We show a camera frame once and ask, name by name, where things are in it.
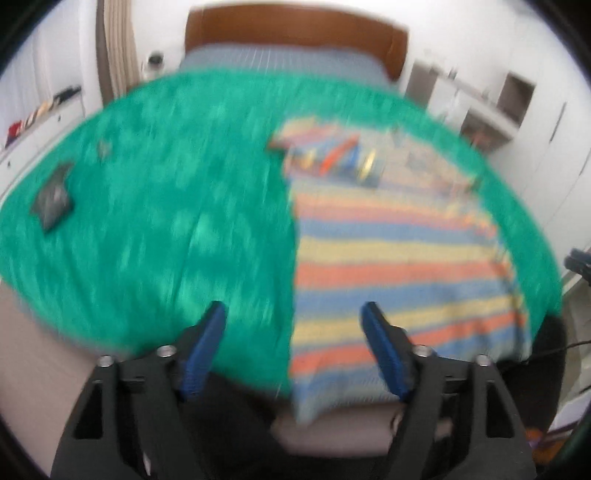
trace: colorful striped blanket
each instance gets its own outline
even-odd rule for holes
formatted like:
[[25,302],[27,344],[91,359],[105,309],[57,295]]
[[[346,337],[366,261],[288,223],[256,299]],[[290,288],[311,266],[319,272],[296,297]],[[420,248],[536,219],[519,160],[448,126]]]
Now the colorful striped blanket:
[[389,148],[397,154],[377,189],[291,172],[300,243],[290,378],[303,423],[394,399],[359,325],[366,301],[441,356],[530,353],[527,311],[491,216],[470,188],[437,187],[440,167],[456,184],[461,174],[431,147],[404,135]]

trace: brown headboard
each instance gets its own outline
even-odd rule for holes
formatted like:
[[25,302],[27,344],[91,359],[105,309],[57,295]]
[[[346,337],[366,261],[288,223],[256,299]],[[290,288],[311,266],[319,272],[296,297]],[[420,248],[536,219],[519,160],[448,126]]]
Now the brown headboard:
[[402,72],[406,30],[373,18],[321,7],[245,4],[193,10],[185,52],[209,43],[347,47],[382,61],[392,80]]

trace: beige curtain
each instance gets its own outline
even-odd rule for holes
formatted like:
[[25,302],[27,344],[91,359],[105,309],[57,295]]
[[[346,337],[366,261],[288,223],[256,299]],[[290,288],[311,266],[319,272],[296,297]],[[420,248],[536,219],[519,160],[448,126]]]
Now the beige curtain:
[[131,0],[104,0],[105,41],[113,96],[139,84],[138,58],[131,25]]

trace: green blanket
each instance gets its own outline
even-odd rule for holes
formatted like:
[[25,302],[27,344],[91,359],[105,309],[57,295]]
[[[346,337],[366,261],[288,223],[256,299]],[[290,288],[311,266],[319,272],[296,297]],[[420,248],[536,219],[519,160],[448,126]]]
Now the green blanket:
[[[542,234],[486,161],[396,95],[293,74],[209,71],[152,82],[62,141],[0,210],[0,275],[73,340],[138,353],[174,340],[211,300],[228,305],[214,369],[286,388],[296,229],[280,158],[265,149],[291,116],[401,125],[481,179],[512,252],[535,334],[559,313]],[[110,153],[101,158],[99,143]],[[75,207],[43,234],[29,208],[56,165]]]

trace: red object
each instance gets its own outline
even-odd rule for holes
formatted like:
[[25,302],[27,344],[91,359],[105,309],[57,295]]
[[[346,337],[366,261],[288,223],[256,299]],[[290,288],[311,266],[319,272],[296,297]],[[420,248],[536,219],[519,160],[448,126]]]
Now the red object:
[[14,122],[10,127],[8,127],[8,136],[6,138],[6,146],[7,148],[12,142],[14,142],[22,131],[22,121],[19,120],[18,122]]
[[348,140],[344,141],[343,143],[332,149],[322,162],[322,165],[320,165],[320,175],[326,175],[328,171],[333,167],[333,165],[339,161],[339,159],[345,154],[347,150],[357,145],[358,141],[359,135],[355,135],[354,137],[350,137]]

